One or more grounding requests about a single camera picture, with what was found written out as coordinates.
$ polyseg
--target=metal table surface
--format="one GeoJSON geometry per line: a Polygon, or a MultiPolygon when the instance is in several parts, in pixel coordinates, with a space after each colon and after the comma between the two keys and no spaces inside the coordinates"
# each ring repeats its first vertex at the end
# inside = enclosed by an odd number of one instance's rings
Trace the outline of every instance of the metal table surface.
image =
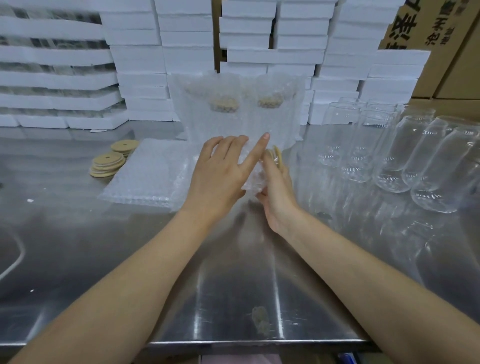
{"type": "MultiPolygon", "coordinates": [[[[300,204],[480,322],[478,205],[434,214],[408,194],[340,180],[315,163],[321,128],[309,127],[285,153],[300,204]]],[[[181,131],[180,123],[148,121],[103,133],[0,128],[0,274],[23,256],[0,280],[0,353],[25,345],[172,217],[98,200],[108,179],[88,175],[91,159],[120,139],[174,139],[181,131]]],[[[245,197],[179,277],[147,347],[170,354],[297,345],[375,348],[245,197]]]]}

